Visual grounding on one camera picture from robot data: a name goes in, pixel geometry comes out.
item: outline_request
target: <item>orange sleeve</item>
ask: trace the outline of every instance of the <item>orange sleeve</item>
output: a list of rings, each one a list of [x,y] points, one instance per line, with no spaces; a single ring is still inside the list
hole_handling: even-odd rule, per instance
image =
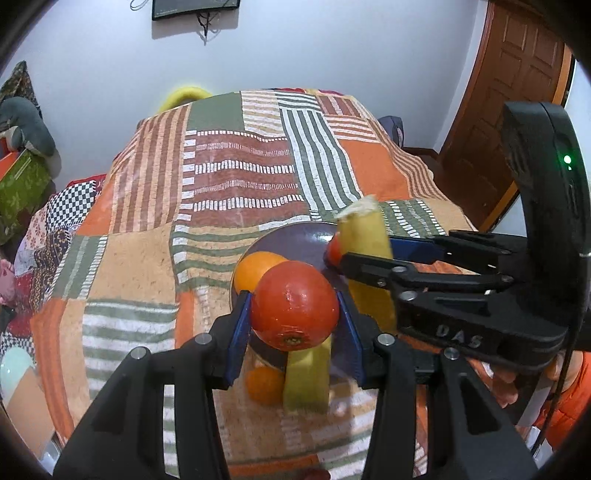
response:
[[[566,438],[570,429],[583,414],[587,402],[591,398],[591,353],[583,355],[583,365],[577,381],[562,395],[558,401],[556,412],[552,416],[546,438],[554,450]],[[548,415],[550,402],[547,401],[534,425],[542,428]]]

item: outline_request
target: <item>person's hand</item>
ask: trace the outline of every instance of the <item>person's hand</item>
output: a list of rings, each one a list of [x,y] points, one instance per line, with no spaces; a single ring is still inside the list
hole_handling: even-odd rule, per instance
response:
[[[564,352],[559,352],[552,363],[546,367],[544,374],[549,379],[557,381],[558,377],[560,376],[560,371],[562,370],[563,364]],[[583,352],[573,352],[573,356],[570,360],[569,371],[566,374],[566,379],[562,388],[563,392],[568,390],[573,385],[575,380],[577,380],[582,365]],[[514,384],[517,373],[502,367],[491,366],[491,368],[494,373],[494,376],[492,377],[491,391],[496,400],[499,402],[502,408],[515,403],[518,398],[517,389],[515,388]]]

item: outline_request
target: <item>bed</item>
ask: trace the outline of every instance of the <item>bed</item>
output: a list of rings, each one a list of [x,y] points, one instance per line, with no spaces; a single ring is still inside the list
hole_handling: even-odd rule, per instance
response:
[[[28,398],[42,395],[65,443],[134,346],[178,347],[228,313],[233,268],[257,238],[293,222],[332,221],[367,194],[380,201],[390,234],[471,229],[423,162],[351,96],[251,90],[147,118],[104,184],[71,185],[34,216],[15,262],[18,316],[0,356],[14,345],[29,352],[42,393]],[[296,478],[314,466],[333,480],[358,478],[375,394],[345,382],[332,389],[328,415],[269,409],[245,392],[256,362],[248,350],[235,385],[215,392],[232,478]],[[165,392],[164,456],[178,475],[173,397]],[[419,412],[416,474],[426,469],[425,425]]]

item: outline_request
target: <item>green box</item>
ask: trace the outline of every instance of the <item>green box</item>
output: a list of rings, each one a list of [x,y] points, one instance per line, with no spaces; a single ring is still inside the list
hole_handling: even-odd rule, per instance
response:
[[[51,181],[44,160],[24,150],[0,179],[0,245],[16,233],[43,201],[43,191]]]

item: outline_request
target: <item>orange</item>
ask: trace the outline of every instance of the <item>orange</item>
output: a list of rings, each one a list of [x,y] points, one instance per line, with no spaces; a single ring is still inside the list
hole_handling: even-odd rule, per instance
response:
[[[255,291],[256,285],[267,270],[286,261],[285,257],[272,252],[254,252],[248,255],[240,260],[234,270],[234,289],[238,293],[242,290]]]
[[[283,402],[285,375],[273,367],[257,367],[246,375],[246,391],[252,401],[271,407]]]

